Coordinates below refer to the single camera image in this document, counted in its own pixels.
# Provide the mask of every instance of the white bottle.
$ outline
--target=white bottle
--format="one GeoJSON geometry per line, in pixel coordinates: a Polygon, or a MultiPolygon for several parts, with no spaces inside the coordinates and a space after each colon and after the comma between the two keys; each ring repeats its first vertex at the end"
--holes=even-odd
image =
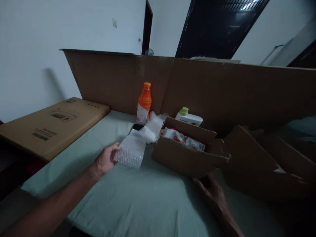
{"type": "Polygon", "coordinates": [[[200,124],[203,122],[203,119],[199,116],[192,115],[188,113],[189,109],[187,107],[183,107],[176,116],[176,120],[193,124],[195,126],[200,126],[200,124]]]}

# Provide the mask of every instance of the green bottle cap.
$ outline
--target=green bottle cap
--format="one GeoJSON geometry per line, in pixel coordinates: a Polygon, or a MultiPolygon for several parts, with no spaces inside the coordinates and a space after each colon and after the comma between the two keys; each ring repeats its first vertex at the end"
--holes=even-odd
{"type": "Polygon", "coordinates": [[[182,116],[187,116],[189,109],[187,107],[182,107],[182,109],[179,111],[179,114],[182,116]]]}

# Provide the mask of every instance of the light green bedsheet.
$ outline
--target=light green bedsheet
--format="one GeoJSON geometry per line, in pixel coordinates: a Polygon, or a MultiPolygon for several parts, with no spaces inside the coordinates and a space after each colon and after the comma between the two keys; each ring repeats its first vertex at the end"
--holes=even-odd
{"type": "MultiPolygon", "coordinates": [[[[21,187],[46,198],[90,165],[101,150],[128,135],[136,117],[111,111],[21,187]]],[[[70,222],[92,236],[221,236],[221,229],[194,183],[151,159],[147,145],[140,169],[117,164],[69,214],[70,222]]],[[[246,236],[282,236],[267,207],[222,185],[246,236]]]]}

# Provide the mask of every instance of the black phone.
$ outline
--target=black phone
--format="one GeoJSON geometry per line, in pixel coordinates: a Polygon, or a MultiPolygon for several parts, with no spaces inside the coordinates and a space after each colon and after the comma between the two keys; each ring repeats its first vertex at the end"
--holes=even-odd
{"type": "Polygon", "coordinates": [[[143,127],[144,127],[144,125],[140,125],[140,124],[137,124],[137,123],[136,123],[136,124],[133,125],[131,131],[133,131],[133,129],[139,131],[139,130],[141,130],[143,127]]]}

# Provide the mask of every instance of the printed image on box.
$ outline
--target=printed image on box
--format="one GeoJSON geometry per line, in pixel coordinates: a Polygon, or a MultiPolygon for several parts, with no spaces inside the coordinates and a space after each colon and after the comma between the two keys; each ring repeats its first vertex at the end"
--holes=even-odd
{"type": "Polygon", "coordinates": [[[68,122],[77,118],[80,115],[80,113],[70,109],[58,108],[56,110],[49,112],[49,115],[58,118],[63,122],[68,122]]]}

